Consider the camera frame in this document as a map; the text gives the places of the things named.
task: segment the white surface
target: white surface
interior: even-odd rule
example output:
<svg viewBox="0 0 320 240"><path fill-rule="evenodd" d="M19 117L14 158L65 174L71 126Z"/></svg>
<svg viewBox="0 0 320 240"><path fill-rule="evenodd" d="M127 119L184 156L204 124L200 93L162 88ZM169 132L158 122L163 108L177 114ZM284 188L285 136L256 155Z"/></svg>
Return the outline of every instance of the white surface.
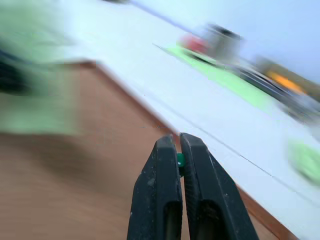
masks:
<svg viewBox="0 0 320 240"><path fill-rule="evenodd" d="M182 30L130 5L63 4L70 35L90 58L178 132L202 138L234 181L297 237L320 239L320 190L286 157L290 136L319 146L304 126L275 106L267 113L254 108L153 45L174 43Z"/></svg>

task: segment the wooden edge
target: wooden edge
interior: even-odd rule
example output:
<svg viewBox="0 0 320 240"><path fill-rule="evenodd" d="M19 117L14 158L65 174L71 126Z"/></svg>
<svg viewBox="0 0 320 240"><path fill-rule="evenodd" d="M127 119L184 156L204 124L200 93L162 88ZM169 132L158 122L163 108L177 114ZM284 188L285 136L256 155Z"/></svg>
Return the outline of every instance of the wooden edge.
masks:
<svg viewBox="0 0 320 240"><path fill-rule="evenodd" d="M155 123L155 128L160 128L165 134L172 134L174 141L177 146L180 145L179 134L174 132L169 128L163 121L158 119L154 114L152 114L148 109L146 109L138 99L131 96L129 92L124 90L116 81L116 77L112 74L107 73L105 70L102 70L101 67L93 61L85 61L80 63L70 63L70 66L80 67L80 68L89 68L95 69L99 75L101 75L108 84L110 84L115 91L117 91L123 98L128 100L133 104L134 107L139 111L139 113L145 116L147 119L150 119ZM271 233L273 233L280 240L296 240L297 238L277 219L275 219L269 212L267 212L261 205L259 205L254 199L252 199L245 191L243 191L239 186L237 187L240 193L240 196L247 208L247 211L254 216L261 224L263 224Z"/></svg>

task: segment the red object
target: red object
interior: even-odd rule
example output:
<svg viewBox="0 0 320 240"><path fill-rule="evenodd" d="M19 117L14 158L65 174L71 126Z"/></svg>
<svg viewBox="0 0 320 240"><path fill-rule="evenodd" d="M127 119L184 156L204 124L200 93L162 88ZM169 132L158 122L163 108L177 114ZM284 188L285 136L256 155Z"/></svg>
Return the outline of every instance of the red object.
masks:
<svg viewBox="0 0 320 240"><path fill-rule="evenodd" d="M196 36L189 36L186 38L183 41L182 46L197 53L204 53L206 51L205 41Z"/></svg>

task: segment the green object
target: green object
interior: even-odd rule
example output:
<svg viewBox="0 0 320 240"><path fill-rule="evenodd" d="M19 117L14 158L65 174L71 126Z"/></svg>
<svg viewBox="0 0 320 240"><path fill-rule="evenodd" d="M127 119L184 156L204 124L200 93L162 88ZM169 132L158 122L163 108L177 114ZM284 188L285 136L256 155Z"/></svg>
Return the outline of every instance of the green object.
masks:
<svg viewBox="0 0 320 240"><path fill-rule="evenodd" d="M311 182L320 185L320 151L302 142L292 141L289 153L296 170Z"/></svg>
<svg viewBox="0 0 320 240"><path fill-rule="evenodd" d="M74 134L73 99L63 67L50 63L57 56L58 23L50 0L0 2L0 48L14 56L11 64L26 77L32 93L0 93L0 132L14 134Z"/></svg>
<svg viewBox="0 0 320 240"><path fill-rule="evenodd" d="M184 176L184 168L185 168L185 164L186 164L185 156L182 153L178 153L176 155L176 158L178 161L180 177L183 177Z"/></svg>
<svg viewBox="0 0 320 240"><path fill-rule="evenodd" d="M184 48L181 46L176 45L175 47L168 48L167 51L206 75L209 80L231 90L254 107L265 110L271 103L271 97L264 91L256 88L231 72L213 67L210 64L188 56L184 53Z"/></svg>

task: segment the black clamp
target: black clamp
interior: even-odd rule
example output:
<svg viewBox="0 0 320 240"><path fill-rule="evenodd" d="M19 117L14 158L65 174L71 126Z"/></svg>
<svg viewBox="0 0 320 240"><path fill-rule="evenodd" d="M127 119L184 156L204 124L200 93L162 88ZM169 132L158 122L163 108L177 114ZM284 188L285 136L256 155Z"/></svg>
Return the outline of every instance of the black clamp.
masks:
<svg viewBox="0 0 320 240"><path fill-rule="evenodd" d="M180 144L177 155L172 136L156 141L134 185L127 240L181 239L181 175L190 240L258 240L235 182L204 142L181 133Z"/></svg>

